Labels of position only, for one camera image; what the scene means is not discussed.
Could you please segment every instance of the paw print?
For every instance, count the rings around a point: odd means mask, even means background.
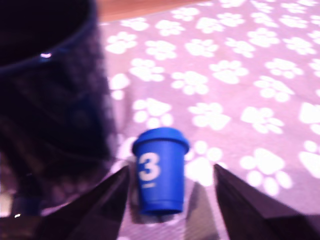
[[[293,79],[296,75],[302,75],[304,71],[297,67],[292,61],[280,58],[274,58],[273,61],[265,63],[267,69],[276,76],[284,76],[287,79]]]
[[[314,70],[314,75],[320,78],[320,59],[312,59],[309,66]]]
[[[179,35],[182,31],[186,30],[181,24],[177,21],[168,21],[161,20],[159,21],[155,27],[160,29],[160,35],[167,37],[170,35]]]
[[[231,120],[231,117],[223,114],[223,107],[217,103],[199,102],[196,106],[190,106],[189,112],[195,114],[192,122],[199,128],[209,126],[212,130],[218,131],[223,129]]]
[[[290,13],[293,14],[304,14],[306,12],[306,7],[301,6],[297,3],[281,3],[281,7],[287,9]]]
[[[123,54],[127,49],[131,49],[137,45],[136,38],[137,36],[134,34],[121,31],[117,35],[108,37],[107,42],[109,45],[105,47],[105,50],[113,54]]]
[[[276,24],[272,18],[270,18],[267,14],[263,12],[254,12],[251,14],[251,17],[254,18],[254,22],[257,24],[263,24],[267,27],[277,28],[278,24]]]
[[[273,117],[274,111],[270,108],[263,107],[257,109],[253,106],[248,106],[241,115],[241,120],[245,123],[252,124],[252,127],[261,134],[273,132],[275,134],[282,134],[283,131],[280,127],[285,124]]]
[[[132,160],[135,159],[132,153],[132,145],[135,140],[137,140],[136,136],[131,136],[125,138],[123,134],[118,134],[118,148],[116,153],[116,158],[119,160]]]
[[[115,100],[122,100],[125,95],[123,89],[128,87],[129,84],[130,80],[125,74],[116,74],[109,80],[109,87],[112,90],[111,97]]]
[[[297,3],[308,7],[313,7],[318,4],[315,0],[299,0]]]
[[[219,0],[225,9],[241,6],[246,0]]]
[[[225,43],[227,46],[232,47],[232,50],[237,53],[241,54],[246,58],[252,58],[254,55],[252,52],[256,50],[252,45],[247,43],[246,41],[237,41],[230,37],[227,38],[227,42]]]
[[[290,39],[283,39],[283,41],[288,49],[294,50],[300,55],[316,54],[316,51],[312,48],[312,44],[300,37],[294,36]]]
[[[285,161],[264,148],[254,150],[253,156],[244,156],[240,160],[243,169],[249,170],[246,181],[253,187],[263,185],[270,196],[280,192],[279,186],[290,189],[293,186],[291,177],[282,171]]]
[[[304,102],[301,106],[299,120],[304,124],[310,124],[310,129],[320,135],[320,105]]]
[[[320,179],[320,146],[308,140],[304,142],[304,149],[299,153],[301,163],[314,178]]]
[[[268,48],[272,44],[280,43],[277,34],[274,31],[268,31],[268,29],[264,27],[260,27],[256,31],[249,31],[247,35],[250,38],[250,43],[263,48]]]
[[[245,20],[242,19],[241,14],[232,14],[226,12],[223,14],[218,14],[217,17],[220,19],[220,23],[228,27],[237,27],[238,25],[243,24],[245,22]]]
[[[149,27],[144,17],[131,18],[120,21],[121,26],[132,28],[135,31],[144,31]]]
[[[218,64],[211,64],[209,68],[214,71],[213,76],[226,84],[239,83],[239,77],[245,76],[249,71],[241,67],[240,61],[221,60]]]
[[[190,22],[194,19],[194,16],[198,15],[200,11],[194,7],[181,7],[171,11],[173,18],[181,19],[186,22]]]
[[[251,1],[251,2],[260,12],[264,12],[266,14],[271,13],[271,11],[274,9],[272,6],[269,6],[265,2],[257,2],[257,1]]]
[[[176,80],[171,86],[174,89],[182,89],[187,95],[205,95],[209,92],[209,88],[206,86],[208,78],[195,71],[174,72],[171,77]]]
[[[305,29],[308,23],[306,20],[303,20],[301,17],[289,16],[289,15],[282,15],[279,21],[290,28],[299,28],[299,29]]]
[[[191,42],[186,43],[184,46],[193,56],[212,58],[214,52],[218,49],[218,45],[214,43],[215,42],[212,39],[203,41],[200,39],[192,39]]]
[[[194,150],[189,151],[189,162],[184,167],[184,175],[205,187],[212,186],[213,165],[219,164],[225,169],[228,168],[224,162],[221,162],[223,152],[220,148],[209,147],[205,141],[201,140],[196,141],[193,148]],[[197,154],[197,158],[191,161],[195,154]]]
[[[222,32],[225,29],[217,19],[209,17],[201,17],[196,23],[195,28],[201,30],[204,34],[211,34],[215,31]]]
[[[260,80],[255,81],[254,85],[261,88],[260,95],[266,99],[274,98],[277,102],[286,102],[290,95],[295,94],[283,82],[274,80],[268,76],[261,76]]]
[[[132,68],[129,69],[129,72],[142,81],[150,82],[161,82],[165,78],[162,75],[165,69],[160,66],[156,66],[156,63],[152,60],[143,60],[141,58],[134,58],[131,61]]]
[[[171,126],[174,122],[174,118],[168,113],[172,109],[171,105],[153,98],[136,100],[132,108],[137,111],[133,120],[136,123],[146,122],[148,129]]]
[[[203,7],[211,7],[214,5],[213,2],[211,1],[206,1],[206,2],[200,2],[200,3],[197,3],[198,6],[203,6]]]
[[[316,44],[320,44],[320,31],[308,33],[308,36],[313,39]]]
[[[311,18],[311,23],[316,24],[320,27],[320,16],[312,15],[310,18]]]
[[[145,45],[148,47],[146,53],[152,55],[157,60],[174,59],[177,54],[174,52],[176,46],[167,41],[146,41]]]

